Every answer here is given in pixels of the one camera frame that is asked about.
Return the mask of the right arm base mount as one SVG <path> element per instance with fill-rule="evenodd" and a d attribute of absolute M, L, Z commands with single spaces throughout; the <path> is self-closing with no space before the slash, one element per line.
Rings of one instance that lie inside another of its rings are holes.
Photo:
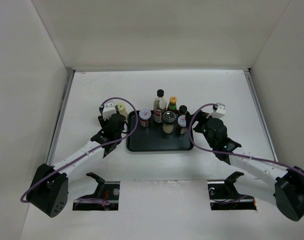
<path fill-rule="evenodd" d="M 212 211 L 257 210 L 255 198 L 239 194 L 235 183 L 244 173 L 236 171 L 226 179 L 207 181 L 210 209 Z"/>

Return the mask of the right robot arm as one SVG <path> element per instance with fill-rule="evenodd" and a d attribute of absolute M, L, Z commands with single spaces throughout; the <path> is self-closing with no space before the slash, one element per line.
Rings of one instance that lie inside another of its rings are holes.
<path fill-rule="evenodd" d="M 238 195 L 259 198 L 275 206 L 294 222 L 304 216 L 304 170 L 298 166 L 255 157 L 228 137 L 227 127 L 212 113 L 198 109 L 187 118 L 189 132 L 200 133 L 209 145 L 207 152 L 240 169 L 224 181 L 230 198 Z"/>

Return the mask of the tall black-cap sauce bottle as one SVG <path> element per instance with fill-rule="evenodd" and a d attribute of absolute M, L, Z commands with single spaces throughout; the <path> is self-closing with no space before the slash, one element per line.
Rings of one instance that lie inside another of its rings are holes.
<path fill-rule="evenodd" d="M 157 90 L 157 98 L 153 102 L 153 119 L 156 123 L 163 122 L 163 115 L 167 109 L 167 102 L 164 99 L 164 91 L 162 89 Z"/>

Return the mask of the silver-lid white powder jar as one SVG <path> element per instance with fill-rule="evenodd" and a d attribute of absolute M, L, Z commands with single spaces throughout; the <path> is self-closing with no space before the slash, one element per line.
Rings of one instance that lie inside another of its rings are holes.
<path fill-rule="evenodd" d="M 162 130 L 166 134 L 171 134 L 174 131 L 174 123 L 177 115 L 173 111 L 166 111 L 163 115 Z"/>

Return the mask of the yellow-cap red sauce bottle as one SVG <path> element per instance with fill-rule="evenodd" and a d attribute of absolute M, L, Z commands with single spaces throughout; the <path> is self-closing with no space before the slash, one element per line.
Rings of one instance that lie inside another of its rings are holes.
<path fill-rule="evenodd" d="M 171 96 L 169 98 L 169 103 L 167 106 L 167 111 L 171 111 L 173 113 L 177 113 L 177 97 L 176 96 Z"/>

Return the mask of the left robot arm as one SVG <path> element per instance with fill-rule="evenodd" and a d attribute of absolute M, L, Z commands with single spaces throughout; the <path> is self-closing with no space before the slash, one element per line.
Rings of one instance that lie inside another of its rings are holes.
<path fill-rule="evenodd" d="M 69 184 L 85 176 L 93 178 L 87 187 L 88 195 L 77 198 L 74 208 L 81 205 L 110 205 L 106 181 L 93 172 L 96 164 L 114 151 L 122 141 L 126 117 L 114 113 L 107 120 L 100 119 L 101 130 L 71 156 L 53 165 L 40 165 L 33 177 L 30 188 L 22 200 L 32 204 L 50 218 L 56 217 L 66 206 Z"/>

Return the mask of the yellow-cap white powder jar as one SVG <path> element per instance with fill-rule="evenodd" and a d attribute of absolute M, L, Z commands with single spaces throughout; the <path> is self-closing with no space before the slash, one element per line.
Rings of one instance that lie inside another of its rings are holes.
<path fill-rule="evenodd" d="M 126 107 L 123 103 L 118 103 L 116 105 L 116 111 L 125 117 L 125 120 L 127 121 L 128 120 L 128 113 L 127 113 L 127 110 L 126 110 Z"/>

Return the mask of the red-label lid spice jar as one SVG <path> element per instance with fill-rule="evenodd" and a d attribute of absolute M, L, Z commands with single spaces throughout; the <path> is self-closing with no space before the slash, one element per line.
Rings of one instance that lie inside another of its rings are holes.
<path fill-rule="evenodd" d="M 180 135 L 185 135 L 188 132 L 187 120 L 185 115 L 180 115 L 177 118 L 177 131 Z"/>

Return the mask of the red-label lid brown jar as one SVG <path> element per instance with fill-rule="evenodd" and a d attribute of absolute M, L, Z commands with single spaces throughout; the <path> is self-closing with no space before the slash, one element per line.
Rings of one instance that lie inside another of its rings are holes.
<path fill-rule="evenodd" d="M 148 128 L 151 124 L 151 111 L 149 109 L 141 109 L 139 111 L 140 125 L 144 128 Z"/>

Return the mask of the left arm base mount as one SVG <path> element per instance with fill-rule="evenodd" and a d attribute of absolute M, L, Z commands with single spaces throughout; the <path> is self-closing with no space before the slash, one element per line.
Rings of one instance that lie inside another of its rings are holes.
<path fill-rule="evenodd" d="M 86 174 L 95 180 L 97 186 L 92 194 L 81 196 L 73 201 L 73 211 L 118 211 L 120 181 L 105 181 L 93 172 Z"/>

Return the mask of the small black-cap spice bottle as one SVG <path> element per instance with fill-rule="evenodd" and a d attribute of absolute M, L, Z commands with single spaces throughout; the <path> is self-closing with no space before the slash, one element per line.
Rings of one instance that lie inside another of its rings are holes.
<path fill-rule="evenodd" d="M 186 106 L 186 105 L 181 105 L 181 106 L 179 107 L 179 109 L 178 109 L 178 114 L 179 114 L 180 116 L 186 115 L 187 112 L 188 112 L 188 109 L 187 109 L 187 106 Z"/>

